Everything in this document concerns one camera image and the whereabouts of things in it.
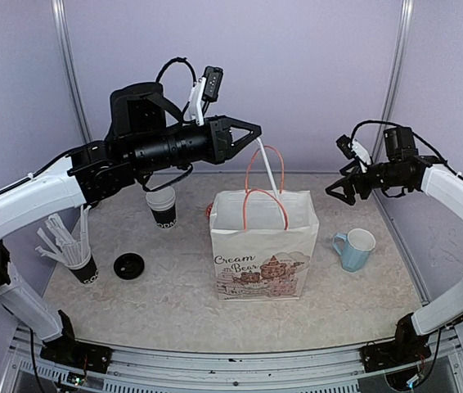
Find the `white straw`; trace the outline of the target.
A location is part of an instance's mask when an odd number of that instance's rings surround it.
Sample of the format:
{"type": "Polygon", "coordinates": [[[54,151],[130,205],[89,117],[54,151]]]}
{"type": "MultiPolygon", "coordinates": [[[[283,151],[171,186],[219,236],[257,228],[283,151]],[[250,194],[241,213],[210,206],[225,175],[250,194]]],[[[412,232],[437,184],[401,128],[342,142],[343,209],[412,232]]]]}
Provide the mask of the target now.
{"type": "Polygon", "coordinates": [[[276,197],[276,199],[278,199],[278,195],[279,195],[280,191],[277,188],[275,179],[273,177],[272,167],[271,167],[271,165],[269,163],[269,159],[267,158],[266,150],[270,150],[270,151],[275,152],[276,155],[279,158],[281,158],[281,154],[275,147],[265,145],[260,137],[256,138],[255,142],[258,145],[259,152],[260,152],[261,157],[263,159],[263,163],[264,163],[264,166],[265,166],[265,170],[267,171],[268,180],[269,180],[269,183],[270,183],[270,185],[272,187],[273,194],[276,197]]]}

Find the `stack of black paper cups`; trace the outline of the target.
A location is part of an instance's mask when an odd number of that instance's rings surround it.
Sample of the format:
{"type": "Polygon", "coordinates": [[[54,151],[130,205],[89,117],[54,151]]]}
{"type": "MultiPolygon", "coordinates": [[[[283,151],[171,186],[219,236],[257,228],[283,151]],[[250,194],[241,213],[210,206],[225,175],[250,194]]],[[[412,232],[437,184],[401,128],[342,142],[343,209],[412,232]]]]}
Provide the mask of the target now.
{"type": "Polygon", "coordinates": [[[172,187],[146,194],[146,203],[151,209],[159,228],[172,228],[177,222],[176,193],[172,187]]]}

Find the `white paper takeout bag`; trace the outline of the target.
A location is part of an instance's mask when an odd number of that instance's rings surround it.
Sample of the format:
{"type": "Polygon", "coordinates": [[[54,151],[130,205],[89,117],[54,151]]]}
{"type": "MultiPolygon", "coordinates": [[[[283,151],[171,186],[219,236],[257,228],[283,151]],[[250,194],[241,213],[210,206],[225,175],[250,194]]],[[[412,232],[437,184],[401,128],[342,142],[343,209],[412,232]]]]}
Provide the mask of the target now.
{"type": "Polygon", "coordinates": [[[310,191],[245,184],[217,193],[208,216],[221,302],[300,298],[320,226],[310,191]]]}

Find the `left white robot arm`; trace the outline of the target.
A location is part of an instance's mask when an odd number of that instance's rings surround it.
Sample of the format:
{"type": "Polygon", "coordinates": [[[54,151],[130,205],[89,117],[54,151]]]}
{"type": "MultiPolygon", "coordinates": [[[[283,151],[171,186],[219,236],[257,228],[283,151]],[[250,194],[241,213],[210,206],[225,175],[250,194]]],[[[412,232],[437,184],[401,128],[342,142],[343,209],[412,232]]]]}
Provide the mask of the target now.
{"type": "Polygon", "coordinates": [[[95,204],[151,175],[197,161],[220,165],[261,135],[261,128],[225,115],[205,117],[216,88],[195,83],[187,111],[164,96],[160,83],[129,85],[110,95],[105,139],[70,149],[40,170],[0,189],[0,304],[31,328],[67,364],[84,356],[69,317],[53,309],[18,274],[3,240],[53,213],[95,204]]]}

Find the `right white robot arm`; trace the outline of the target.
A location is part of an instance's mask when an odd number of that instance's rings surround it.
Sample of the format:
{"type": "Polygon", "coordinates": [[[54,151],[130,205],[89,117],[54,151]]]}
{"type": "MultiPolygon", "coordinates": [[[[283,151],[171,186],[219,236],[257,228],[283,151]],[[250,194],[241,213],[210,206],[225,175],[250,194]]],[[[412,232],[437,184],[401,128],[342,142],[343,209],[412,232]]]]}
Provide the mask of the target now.
{"type": "MultiPolygon", "coordinates": [[[[366,200],[375,190],[386,195],[390,188],[399,188],[398,197],[418,191],[463,221],[463,176],[411,128],[388,121],[382,125],[385,162],[373,161],[354,133],[336,140],[336,146],[350,162],[340,170],[341,179],[326,188],[326,194],[352,206],[357,199],[366,200]]],[[[419,337],[457,324],[462,318],[463,278],[398,324],[398,329],[405,332],[389,343],[389,357],[395,363],[406,363],[419,351],[419,337]]]]}

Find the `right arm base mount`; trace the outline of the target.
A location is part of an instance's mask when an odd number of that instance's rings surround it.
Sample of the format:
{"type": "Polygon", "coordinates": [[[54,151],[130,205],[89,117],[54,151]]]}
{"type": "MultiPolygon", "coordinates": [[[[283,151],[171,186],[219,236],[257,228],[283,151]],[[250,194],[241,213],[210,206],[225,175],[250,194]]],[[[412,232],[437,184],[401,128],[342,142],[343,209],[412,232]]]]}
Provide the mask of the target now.
{"type": "Polygon", "coordinates": [[[396,326],[393,340],[368,343],[360,349],[366,373],[428,359],[432,353],[428,346],[428,336],[419,336],[408,314],[396,326]]]}

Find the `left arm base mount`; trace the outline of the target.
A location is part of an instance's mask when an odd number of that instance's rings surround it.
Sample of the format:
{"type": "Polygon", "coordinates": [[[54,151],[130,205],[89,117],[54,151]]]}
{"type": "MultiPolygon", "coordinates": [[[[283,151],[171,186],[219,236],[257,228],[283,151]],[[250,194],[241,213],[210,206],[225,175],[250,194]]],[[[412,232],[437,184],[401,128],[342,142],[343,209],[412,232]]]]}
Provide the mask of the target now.
{"type": "Polygon", "coordinates": [[[108,346],[78,341],[75,338],[70,318],[58,310],[61,318],[61,336],[55,340],[44,341],[40,357],[72,368],[106,374],[112,349],[108,346]]]}

